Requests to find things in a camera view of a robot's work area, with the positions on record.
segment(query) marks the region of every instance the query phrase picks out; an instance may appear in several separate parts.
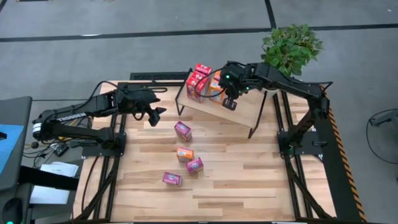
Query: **red box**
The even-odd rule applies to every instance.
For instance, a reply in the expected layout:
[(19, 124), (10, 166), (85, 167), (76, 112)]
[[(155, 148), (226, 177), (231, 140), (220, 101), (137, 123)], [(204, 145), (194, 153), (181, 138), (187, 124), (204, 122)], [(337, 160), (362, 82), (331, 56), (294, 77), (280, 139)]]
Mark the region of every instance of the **red box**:
[[(195, 92), (195, 86), (199, 82), (199, 80), (197, 80), (194, 77), (194, 74), (195, 74), (195, 72), (187, 80), (187, 95), (188, 95), (189, 99), (192, 99), (192, 100), (195, 100), (195, 101), (201, 103), (203, 100), (203, 97), (197, 95)], [(205, 95), (207, 92), (207, 86), (208, 86), (208, 78), (205, 78), (198, 84), (197, 92), (199, 92), (201, 95)]]
[(211, 71), (213, 70), (210, 67), (204, 66), (202, 64), (197, 64), (197, 66), (195, 67), (195, 70), (204, 74), (204, 75), (209, 75), (211, 73)]

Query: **desk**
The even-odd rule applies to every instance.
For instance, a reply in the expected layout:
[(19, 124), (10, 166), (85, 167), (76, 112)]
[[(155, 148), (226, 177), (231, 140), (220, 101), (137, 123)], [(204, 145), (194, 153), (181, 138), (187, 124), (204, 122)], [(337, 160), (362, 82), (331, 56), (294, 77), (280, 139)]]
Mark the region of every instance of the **desk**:
[[(112, 89), (103, 85), (101, 92)], [(248, 127), (201, 111), (186, 108), (179, 117), (175, 105), (179, 87), (168, 89), (167, 93), (157, 93), (162, 101), (153, 105), (167, 108), (156, 127), (151, 127), (145, 118), (135, 121), (127, 116), (127, 144), (120, 160), (111, 221), (294, 220), (285, 165), (279, 157), (273, 101), (265, 103), (261, 123), (255, 135), (247, 139)], [(296, 123), (307, 112), (307, 102), (294, 96), (289, 99)], [(93, 128), (109, 126), (110, 119), (95, 118)], [(176, 136), (177, 121), (193, 129), (191, 142)], [(178, 146), (195, 150), (195, 156), (201, 157), (205, 165), (203, 172), (187, 174), (175, 155)], [(73, 208), (75, 216), (80, 214), (93, 161), (91, 157), (83, 163)], [(101, 162), (100, 157), (88, 182), (85, 205), (97, 191)], [(302, 162), (309, 191), (326, 212), (335, 215), (323, 164), (313, 156), (302, 156)], [(165, 171), (182, 175), (183, 185), (165, 185)], [(100, 218), (104, 217), (107, 198), (105, 193)], [(298, 198), (303, 204), (299, 191)], [(305, 214), (304, 206), (300, 208)]]

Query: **wooden plank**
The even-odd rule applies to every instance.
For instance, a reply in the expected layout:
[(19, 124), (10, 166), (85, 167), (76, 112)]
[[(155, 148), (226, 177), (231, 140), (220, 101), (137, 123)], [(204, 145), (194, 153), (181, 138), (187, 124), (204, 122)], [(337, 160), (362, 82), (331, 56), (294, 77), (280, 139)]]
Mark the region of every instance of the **wooden plank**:
[[(113, 89), (104, 84), (101, 92)], [(247, 139), (249, 128), (227, 119), (191, 108), (185, 108), (178, 116), (175, 109), (178, 88), (168, 89), (167, 93), (157, 93), (162, 101), (152, 105), (167, 108), (156, 127), (147, 123), (147, 116), (142, 121), (127, 116), (127, 145), (120, 161), (111, 221), (293, 220), (286, 170), (279, 157), (273, 102), (265, 103), (259, 127), (252, 139)], [(308, 109), (306, 101), (290, 95), (289, 100), (294, 122), (297, 122)], [(259, 110), (253, 111), (257, 118)], [(109, 126), (110, 119), (95, 118), (93, 127)], [(190, 142), (176, 136), (174, 124), (177, 121), (193, 129)], [(176, 158), (178, 147), (194, 149), (195, 156), (203, 160), (204, 170), (188, 175), (185, 164), (180, 164)], [(88, 158), (83, 164), (74, 204), (75, 216), (80, 214), (81, 197), (93, 160)], [(302, 156), (302, 161), (309, 191), (326, 212), (334, 216), (323, 164), (313, 156)], [(102, 158), (89, 181), (85, 205), (97, 191), (101, 166)], [(162, 176), (166, 171), (182, 175), (183, 185), (164, 184)], [(104, 217), (106, 199), (105, 196), (100, 217)]]

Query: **orange box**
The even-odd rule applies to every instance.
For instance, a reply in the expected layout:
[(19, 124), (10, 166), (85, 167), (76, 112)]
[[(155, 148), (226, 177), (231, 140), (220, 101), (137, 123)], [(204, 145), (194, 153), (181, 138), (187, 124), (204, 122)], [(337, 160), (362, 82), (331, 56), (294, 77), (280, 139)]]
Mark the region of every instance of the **orange box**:
[(178, 147), (177, 149), (177, 159), (180, 162), (190, 162), (193, 160), (193, 150)]
[[(223, 91), (223, 89), (218, 85), (218, 81), (213, 79), (209, 86), (209, 95), (215, 95), (221, 91)], [(218, 104), (222, 104), (225, 97), (226, 97), (226, 95), (225, 95), (225, 91), (224, 91), (222, 94), (215, 96), (215, 97), (211, 97), (209, 99)]]
[(220, 80), (220, 75), (221, 75), (221, 71), (217, 71), (217, 72), (214, 74), (214, 79), (217, 80), (217, 81), (219, 81), (219, 80)]

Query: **small pink box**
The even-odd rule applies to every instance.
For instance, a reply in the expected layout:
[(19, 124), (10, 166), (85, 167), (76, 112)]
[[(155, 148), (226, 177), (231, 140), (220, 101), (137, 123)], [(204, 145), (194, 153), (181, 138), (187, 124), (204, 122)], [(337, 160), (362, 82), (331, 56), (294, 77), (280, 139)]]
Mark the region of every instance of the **small pink box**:
[(200, 157), (187, 163), (187, 170), (189, 174), (196, 174), (197, 172), (203, 170), (203, 163)]
[(192, 137), (191, 128), (183, 124), (181, 121), (177, 122), (177, 124), (174, 126), (174, 130), (178, 134), (178, 136), (185, 139), (186, 141), (189, 141)]
[(164, 172), (163, 182), (165, 182), (166, 184), (181, 186), (182, 185), (182, 177), (180, 175), (171, 174), (169, 172)]

